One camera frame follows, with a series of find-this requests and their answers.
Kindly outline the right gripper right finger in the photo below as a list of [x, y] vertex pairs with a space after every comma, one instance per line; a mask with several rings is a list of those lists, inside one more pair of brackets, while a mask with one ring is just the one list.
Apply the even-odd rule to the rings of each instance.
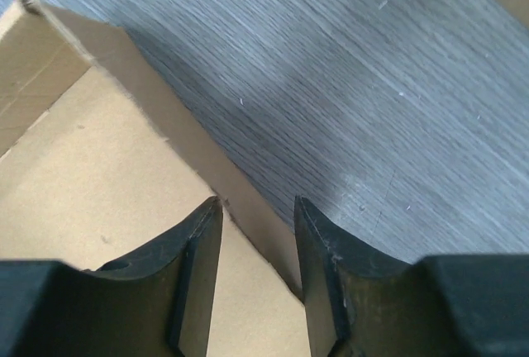
[[409, 264], [294, 203], [314, 356], [525, 356], [526, 255], [428, 255]]

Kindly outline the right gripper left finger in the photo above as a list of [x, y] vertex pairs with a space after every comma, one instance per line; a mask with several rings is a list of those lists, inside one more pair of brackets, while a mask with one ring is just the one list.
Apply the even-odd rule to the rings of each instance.
[[1, 263], [4, 356], [204, 356], [222, 241], [210, 197], [97, 270], [58, 260]]

